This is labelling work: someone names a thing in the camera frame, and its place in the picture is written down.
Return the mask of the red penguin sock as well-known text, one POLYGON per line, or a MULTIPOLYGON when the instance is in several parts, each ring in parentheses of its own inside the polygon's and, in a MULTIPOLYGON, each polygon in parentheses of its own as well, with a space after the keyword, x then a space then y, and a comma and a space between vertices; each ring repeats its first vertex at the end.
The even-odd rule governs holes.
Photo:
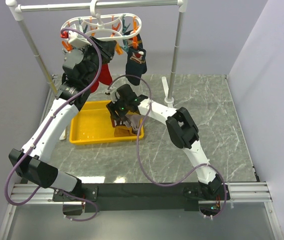
POLYGON ((91 86, 90 92, 94 93, 98 89, 98 87, 99 87, 99 78, 97 78, 94 84, 91 86))

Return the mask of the red sock with stripes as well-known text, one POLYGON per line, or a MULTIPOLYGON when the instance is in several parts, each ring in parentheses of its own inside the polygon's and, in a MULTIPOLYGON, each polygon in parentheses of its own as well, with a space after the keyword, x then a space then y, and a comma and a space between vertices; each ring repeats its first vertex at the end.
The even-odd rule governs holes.
POLYGON ((101 68, 100 75, 98 77, 98 81, 104 85, 111 85, 113 79, 109 71, 108 64, 103 64, 101 68))

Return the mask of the white clip hanger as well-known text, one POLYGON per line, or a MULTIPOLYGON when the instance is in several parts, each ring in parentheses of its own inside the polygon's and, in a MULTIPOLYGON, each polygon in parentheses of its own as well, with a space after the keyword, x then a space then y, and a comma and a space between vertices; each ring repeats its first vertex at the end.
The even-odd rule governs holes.
POLYGON ((61 27, 61 33, 63 31, 81 32, 101 41, 123 41, 123 45, 127 45, 127 39, 137 39, 136 36, 142 29, 140 17, 132 13, 101 14, 97 9, 97 3, 97 0, 91 1, 89 16, 67 20, 61 27))

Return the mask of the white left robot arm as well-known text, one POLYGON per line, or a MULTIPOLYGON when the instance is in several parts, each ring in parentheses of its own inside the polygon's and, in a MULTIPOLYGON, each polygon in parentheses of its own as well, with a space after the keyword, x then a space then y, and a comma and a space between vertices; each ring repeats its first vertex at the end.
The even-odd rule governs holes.
POLYGON ((82 181, 60 172, 49 161, 62 132, 86 103, 91 91, 84 89, 93 82, 99 64, 106 65, 114 57, 116 41, 91 40, 100 53, 86 45, 65 54, 61 86, 50 112, 32 138, 21 149, 12 149, 8 156, 18 176, 42 188, 63 190, 70 201, 83 197, 82 181))

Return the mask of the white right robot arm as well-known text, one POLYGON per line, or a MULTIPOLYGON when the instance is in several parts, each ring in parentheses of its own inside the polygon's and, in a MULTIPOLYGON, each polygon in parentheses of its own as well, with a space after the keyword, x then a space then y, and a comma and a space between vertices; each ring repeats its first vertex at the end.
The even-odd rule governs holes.
POLYGON ((150 96, 137 95, 128 84, 119 88, 110 86, 105 93, 111 97, 106 107, 114 127, 125 126, 139 136, 147 117, 164 124, 172 144, 191 162, 191 171, 197 174, 204 199, 227 199, 225 182, 210 165, 200 143, 199 129, 186 108, 168 107, 151 100, 150 96))

